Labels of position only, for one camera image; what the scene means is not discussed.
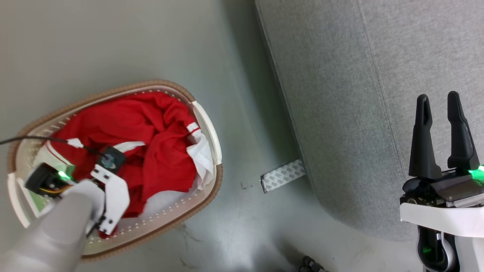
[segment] sofa seam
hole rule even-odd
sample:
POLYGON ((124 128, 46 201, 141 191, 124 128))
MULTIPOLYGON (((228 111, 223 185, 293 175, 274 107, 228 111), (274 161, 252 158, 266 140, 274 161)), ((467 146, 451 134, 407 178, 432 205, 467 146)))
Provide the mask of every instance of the sofa seam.
POLYGON ((378 68, 378 66, 375 62, 373 50, 371 48, 370 34, 368 32, 368 26, 367 26, 367 22, 366 22, 366 18, 364 16, 363 10, 361 8, 360 0, 357 0, 356 3, 357 3, 357 7, 358 7, 358 13, 360 15, 360 19, 361 19, 362 24, 363 24, 363 32, 364 32, 365 41, 366 41, 366 44, 368 46, 368 50, 365 50, 365 54, 367 55, 367 58, 369 59, 368 62, 370 64, 373 82, 375 84, 375 87, 377 88, 377 91, 379 91, 379 93, 380 93, 378 95, 378 101, 380 103, 380 108, 381 108, 381 111, 383 113, 383 117, 384 117, 385 121, 388 122, 388 125, 385 125, 385 127, 387 129, 387 133, 389 135, 390 141, 393 143, 393 158, 394 158, 395 163, 396 163, 398 170, 400 172, 400 175, 399 175, 400 180, 402 182, 404 182, 405 181, 405 178, 404 178, 405 164, 404 164, 403 159, 401 157, 401 151, 400 151, 400 147, 399 147, 399 143, 398 143, 398 138, 396 137, 395 132, 394 132, 395 125, 393 123, 392 115, 390 113, 390 109, 388 108, 388 103, 386 101, 385 92, 383 90, 384 86, 383 86, 383 83, 380 80, 380 76, 379 76, 380 71, 379 71, 379 68, 378 68))

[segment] gray sofa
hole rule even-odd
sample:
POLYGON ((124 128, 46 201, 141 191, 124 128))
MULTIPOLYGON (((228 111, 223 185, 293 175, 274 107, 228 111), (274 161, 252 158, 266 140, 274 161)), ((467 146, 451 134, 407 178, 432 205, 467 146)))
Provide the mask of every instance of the gray sofa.
POLYGON ((430 98, 442 169, 449 91, 484 154, 484 1, 257 0, 257 13, 321 205, 371 236, 416 236, 399 197, 417 96, 430 98))

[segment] white stripe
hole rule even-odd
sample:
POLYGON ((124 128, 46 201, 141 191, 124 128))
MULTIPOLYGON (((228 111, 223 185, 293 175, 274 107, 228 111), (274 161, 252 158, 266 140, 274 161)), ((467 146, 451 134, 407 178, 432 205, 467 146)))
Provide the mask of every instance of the white stripe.
POLYGON ((48 147, 47 150, 49 152, 51 152, 52 154, 54 154, 56 157, 58 157, 64 164, 72 165, 71 162, 69 162, 69 160, 67 160, 66 158, 64 158, 61 154, 59 154, 59 152, 57 152, 57 150, 55 150, 55 148, 50 143, 50 140, 47 141, 46 145, 48 147))
POLYGON ((73 139, 68 139, 67 144, 70 146, 73 146, 75 148, 83 148, 84 145, 81 143, 81 140, 79 138, 73 138, 73 139))
POLYGON ((114 148, 116 148, 117 150, 125 153, 125 152, 128 152, 130 150, 137 148, 138 146, 144 146, 144 145, 146 145, 144 142, 134 141, 134 142, 124 142, 124 143, 121 143, 121 144, 117 144, 117 145, 114 146, 114 148))
POLYGON ((193 122, 191 124, 189 124, 186 129, 188 129, 188 132, 192 133, 195 129, 198 128, 198 125, 197 123, 193 122))

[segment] white laundry basket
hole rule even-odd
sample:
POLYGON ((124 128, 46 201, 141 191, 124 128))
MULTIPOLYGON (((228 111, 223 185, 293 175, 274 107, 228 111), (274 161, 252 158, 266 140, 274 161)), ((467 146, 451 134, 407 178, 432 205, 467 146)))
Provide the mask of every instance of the white laundry basket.
MULTIPOLYGON (((154 214, 143 214, 130 219, 110 238, 100 239, 94 232, 88 237, 84 261, 94 261, 134 248, 181 224, 205 208, 217 195, 222 183, 222 152, 217 133, 202 106, 182 86, 166 81, 152 80, 116 88, 92 95, 82 101, 59 109, 27 125, 18 136, 50 136, 61 129, 76 112, 109 99, 145 92, 166 93, 184 102, 193 113, 212 151, 214 180, 204 190, 194 190, 180 197, 171 206, 154 214)), ((34 169, 33 160, 42 147, 42 140, 14 142, 8 154, 8 192, 15 213, 24 227, 28 227, 47 203, 47 199, 24 188, 25 179, 34 169)))

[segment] basket handle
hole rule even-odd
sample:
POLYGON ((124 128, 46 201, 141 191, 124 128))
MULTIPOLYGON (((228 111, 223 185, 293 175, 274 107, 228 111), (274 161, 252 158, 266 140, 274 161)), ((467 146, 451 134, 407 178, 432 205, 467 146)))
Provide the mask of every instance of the basket handle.
POLYGON ((20 194, 18 190, 19 185, 15 181, 15 173, 8 174, 7 186, 8 195, 10 196, 10 202, 12 203, 15 214, 17 215, 24 228, 28 228, 30 226, 30 219, 27 216, 27 212, 25 211, 22 203, 20 203, 20 194))
POLYGON ((200 105, 197 101, 193 101, 192 105, 198 110, 199 114, 202 116, 207 129, 210 133, 210 138, 212 139, 213 149, 215 151, 215 161, 217 165, 222 164, 222 148, 220 147, 220 142, 218 140, 217 132, 215 131, 215 127, 212 124, 212 121, 209 118, 207 112, 203 109, 202 105, 200 105))

